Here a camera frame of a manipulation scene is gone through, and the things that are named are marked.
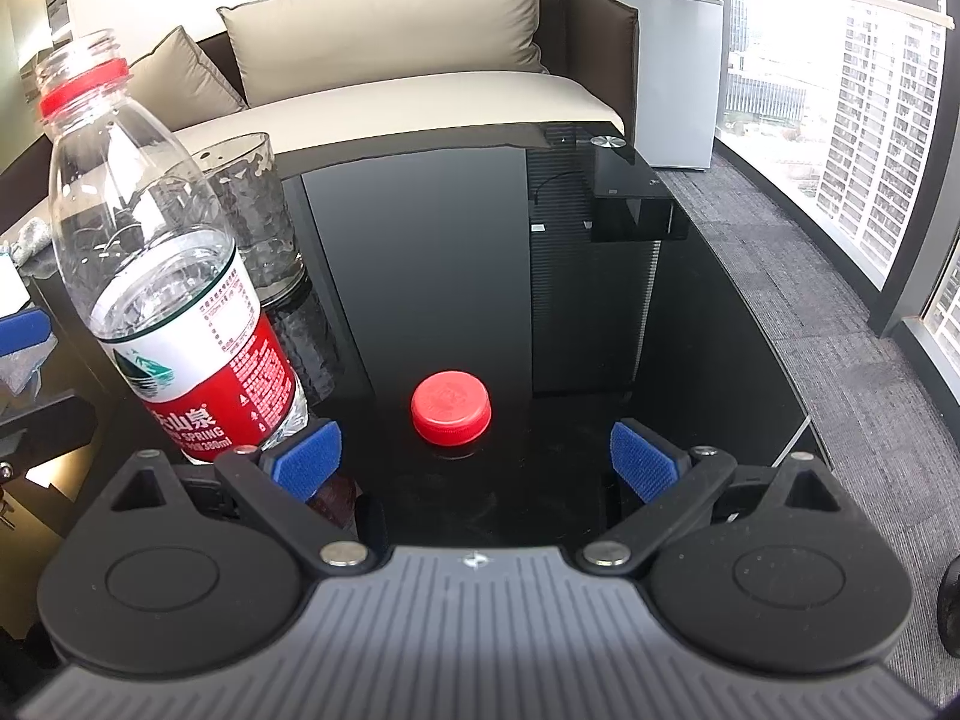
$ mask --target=bottle mouth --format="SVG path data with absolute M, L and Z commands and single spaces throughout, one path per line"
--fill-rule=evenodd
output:
M 40 114 L 50 119 L 82 95 L 129 75 L 112 29 L 83 35 L 37 65 Z

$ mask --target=green mountain logo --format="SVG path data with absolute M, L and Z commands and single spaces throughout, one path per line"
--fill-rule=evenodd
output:
M 133 352 L 133 357 L 128 359 L 114 351 L 113 360 L 130 386 L 141 395 L 152 397 L 173 384 L 174 372 L 137 352 Z

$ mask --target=silver refrigerator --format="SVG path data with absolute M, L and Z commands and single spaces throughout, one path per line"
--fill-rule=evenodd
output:
M 618 0 L 640 12 L 635 147 L 654 167 L 710 165 L 723 0 Z

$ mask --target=triangular hole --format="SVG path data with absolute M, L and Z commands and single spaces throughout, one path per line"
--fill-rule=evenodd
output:
M 790 509 L 813 509 L 814 512 L 839 512 L 840 505 L 814 471 L 800 471 L 786 496 Z
M 153 509 L 165 504 L 154 471 L 141 469 L 133 475 L 133 479 L 128 482 L 123 493 L 117 496 L 111 508 L 114 512 L 129 512 L 132 509 Z

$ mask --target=small beige pillow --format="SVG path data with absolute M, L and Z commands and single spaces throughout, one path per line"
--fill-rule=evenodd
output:
M 250 105 L 410 76 L 544 69 L 539 0 L 261 0 L 218 12 Z
M 174 132 L 247 109 L 182 26 L 136 60 L 130 70 L 131 97 Z

